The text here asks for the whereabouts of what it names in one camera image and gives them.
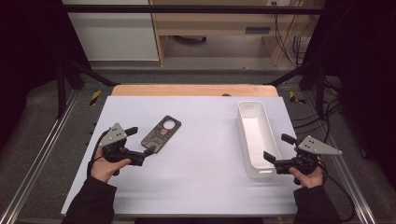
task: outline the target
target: white tray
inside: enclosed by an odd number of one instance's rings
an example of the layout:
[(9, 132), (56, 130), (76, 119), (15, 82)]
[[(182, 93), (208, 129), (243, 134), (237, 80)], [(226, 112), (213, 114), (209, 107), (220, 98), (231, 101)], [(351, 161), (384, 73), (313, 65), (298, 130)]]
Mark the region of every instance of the white tray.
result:
[(280, 160), (276, 141), (260, 101), (243, 101), (238, 106), (238, 129), (247, 174), (251, 178), (270, 177), (275, 167), (263, 157), (264, 150)]

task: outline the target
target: sleeve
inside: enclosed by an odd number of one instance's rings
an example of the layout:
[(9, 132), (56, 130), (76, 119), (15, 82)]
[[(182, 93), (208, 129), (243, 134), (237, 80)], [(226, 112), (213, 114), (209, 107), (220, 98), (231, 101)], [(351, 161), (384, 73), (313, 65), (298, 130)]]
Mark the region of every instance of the sleeve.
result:
[(323, 186), (297, 189), (294, 191), (294, 199), (298, 208), (294, 224), (341, 223), (337, 210)]
[(70, 203), (62, 224), (110, 224), (116, 187), (89, 176)]

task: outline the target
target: white table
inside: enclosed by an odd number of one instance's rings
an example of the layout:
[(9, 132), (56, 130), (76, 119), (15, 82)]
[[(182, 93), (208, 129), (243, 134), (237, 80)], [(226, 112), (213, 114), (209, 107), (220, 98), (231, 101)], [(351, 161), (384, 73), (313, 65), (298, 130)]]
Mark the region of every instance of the white table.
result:
[(280, 140), (295, 136), (281, 97), (110, 96), (64, 203), (79, 192), (100, 134), (119, 122), (138, 127), (126, 146), (143, 151), (141, 140), (165, 116), (181, 121), (176, 134), (142, 167), (127, 166), (109, 184), (118, 187), (115, 213), (131, 217), (263, 217), (294, 214), (291, 175), (248, 177), (236, 124), (240, 101), (262, 101), (283, 159), (295, 156)]

